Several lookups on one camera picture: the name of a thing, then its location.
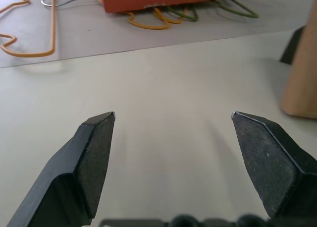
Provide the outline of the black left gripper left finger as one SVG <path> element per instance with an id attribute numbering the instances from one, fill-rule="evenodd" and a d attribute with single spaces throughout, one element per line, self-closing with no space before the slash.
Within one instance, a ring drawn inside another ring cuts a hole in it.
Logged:
<path id="1" fill-rule="evenodd" d="M 89 226 L 105 182 L 114 123 L 114 112 L 83 122 L 49 159 L 8 226 Z"/>

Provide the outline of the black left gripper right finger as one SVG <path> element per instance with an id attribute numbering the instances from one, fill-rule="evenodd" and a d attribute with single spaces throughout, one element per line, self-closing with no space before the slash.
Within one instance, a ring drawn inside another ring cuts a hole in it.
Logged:
<path id="1" fill-rule="evenodd" d="M 243 161 L 272 227 L 317 225 L 317 161 L 278 124 L 231 116 Z"/>

